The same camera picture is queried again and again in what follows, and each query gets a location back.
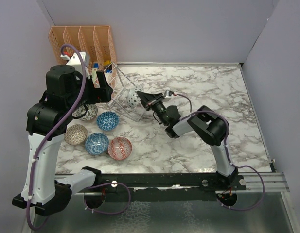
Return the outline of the pink patterned bowl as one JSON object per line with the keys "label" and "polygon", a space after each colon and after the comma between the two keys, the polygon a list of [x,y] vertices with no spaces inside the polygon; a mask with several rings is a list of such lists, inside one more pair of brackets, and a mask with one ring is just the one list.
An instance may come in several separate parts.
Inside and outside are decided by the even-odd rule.
{"label": "pink patterned bowl", "polygon": [[132,88],[129,90],[126,101],[129,107],[134,108],[140,102],[140,97],[137,94],[137,91],[141,91],[139,88]]}

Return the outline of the black leaf pattern bowl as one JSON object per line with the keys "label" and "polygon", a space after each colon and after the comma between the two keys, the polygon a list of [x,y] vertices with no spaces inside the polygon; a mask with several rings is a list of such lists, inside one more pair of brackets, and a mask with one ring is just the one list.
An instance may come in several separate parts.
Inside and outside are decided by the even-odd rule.
{"label": "black leaf pattern bowl", "polygon": [[94,119],[97,116],[98,108],[95,104],[86,105],[87,109],[82,105],[77,108],[72,116],[74,119],[79,119],[81,121],[89,121]]}

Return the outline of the dark blue triangle bowl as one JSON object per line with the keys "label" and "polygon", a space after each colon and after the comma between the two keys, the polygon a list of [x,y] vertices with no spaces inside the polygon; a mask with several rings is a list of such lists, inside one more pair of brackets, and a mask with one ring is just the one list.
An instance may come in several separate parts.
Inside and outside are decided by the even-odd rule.
{"label": "dark blue triangle bowl", "polygon": [[103,131],[111,131],[118,126],[119,117],[115,112],[103,112],[97,117],[96,123],[99,129]]}

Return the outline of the red lattice bowl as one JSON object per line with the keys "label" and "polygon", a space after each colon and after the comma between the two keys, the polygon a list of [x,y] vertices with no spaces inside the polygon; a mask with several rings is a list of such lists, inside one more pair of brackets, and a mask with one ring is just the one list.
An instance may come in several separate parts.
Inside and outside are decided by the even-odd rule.
{"label": "red lattice bowl", "polygon": [[116,137],[108,145],[108,155],[117,161],[124,160],[130,156],[133,147],[131,142],[125,137]]}

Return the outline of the light blue floral bowl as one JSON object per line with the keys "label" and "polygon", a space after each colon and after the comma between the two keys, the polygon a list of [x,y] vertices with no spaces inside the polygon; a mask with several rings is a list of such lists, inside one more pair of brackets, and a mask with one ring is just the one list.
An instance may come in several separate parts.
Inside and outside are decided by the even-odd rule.
{"label": "light blue floral bowl", "polygon": [[107,151],[109,139],[104,133],[93,133],[85,140],[85,149],[91,155],[100,155]]}

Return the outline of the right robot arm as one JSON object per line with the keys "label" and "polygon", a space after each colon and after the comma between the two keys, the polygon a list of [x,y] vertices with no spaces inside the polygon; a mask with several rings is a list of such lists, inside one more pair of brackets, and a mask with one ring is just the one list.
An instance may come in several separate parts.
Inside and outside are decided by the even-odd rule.
{"label": "right robot arm", "polygon": [[189,132],[197,135],[212,149],[216,161],[217,183],[221,189],[228,190],[235,184],[238,168],[233,164],[229,155],[227,137],[229,124],[221,115],[207,106],[201,106],[197,111],[181,117],[177,106],[165,107],[162,93],[149,94],[137,91],[142,106],[146,111],[153,111],[154,118],[166,126],[170,138],[179,138]]}

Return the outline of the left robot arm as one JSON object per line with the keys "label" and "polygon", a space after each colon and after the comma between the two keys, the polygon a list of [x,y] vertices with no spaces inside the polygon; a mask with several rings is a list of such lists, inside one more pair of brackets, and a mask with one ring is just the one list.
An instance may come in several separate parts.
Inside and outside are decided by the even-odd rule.
{"label": "left robot arm", "polygon": [[73,119],[70,108],[82,83],[85,83],[85,90],[77,107],[111,100],[113,89],[107,83],[104,72],[98,70],[96,74],[98,88],[89,75],[82,75],[69,65],[53,66],[46,73],[46,91],[27,113],[28,170],[23,191],[12,200],[14,206],[22,209],[34,207],[36,214],[50,216],[63,211],[72,195],[79,191],[100,189],[101,171],[88,166],[68,178],[55,179],[59,148],[67,125]]}

